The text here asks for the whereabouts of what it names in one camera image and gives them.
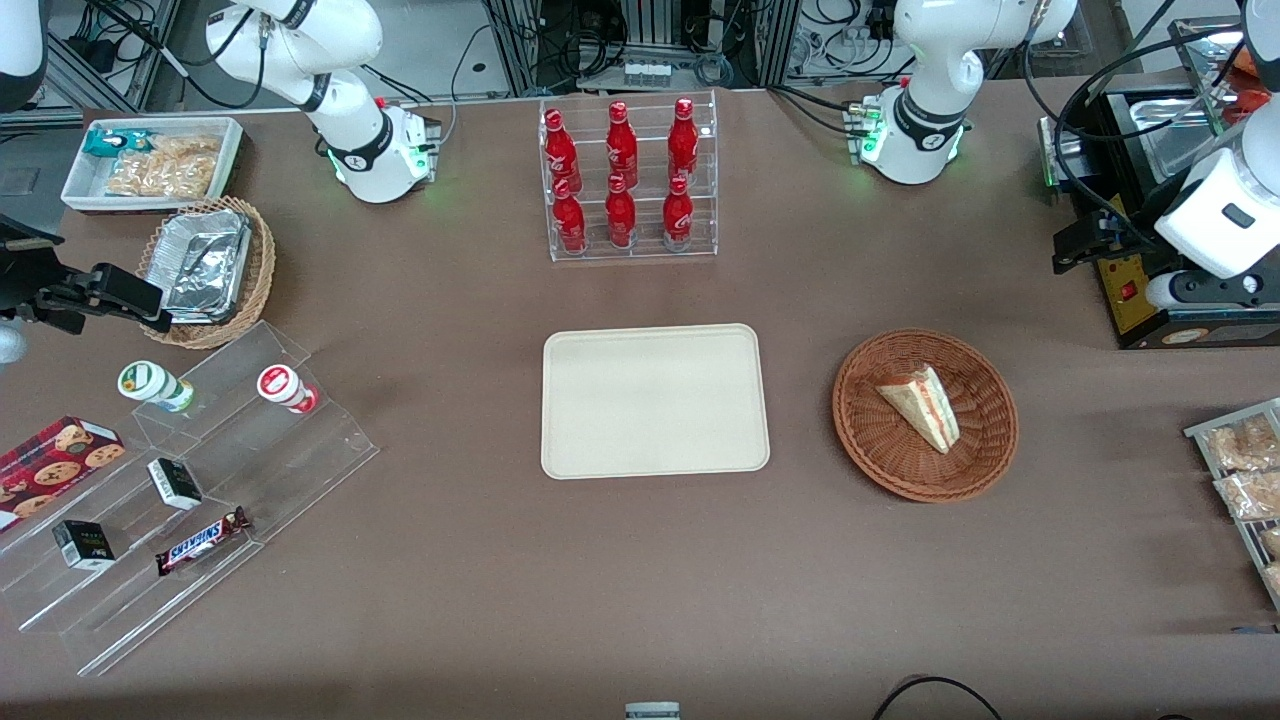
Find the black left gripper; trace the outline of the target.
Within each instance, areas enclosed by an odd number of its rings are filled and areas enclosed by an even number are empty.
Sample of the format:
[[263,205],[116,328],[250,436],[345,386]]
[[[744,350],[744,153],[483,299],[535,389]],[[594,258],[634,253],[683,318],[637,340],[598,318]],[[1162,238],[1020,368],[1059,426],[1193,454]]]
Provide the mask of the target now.
[[1149,237],[1125,224],[1125,217],[1102,209],[1088,211],[1053,234],[1055,275],[1091,263],[1149,252]]

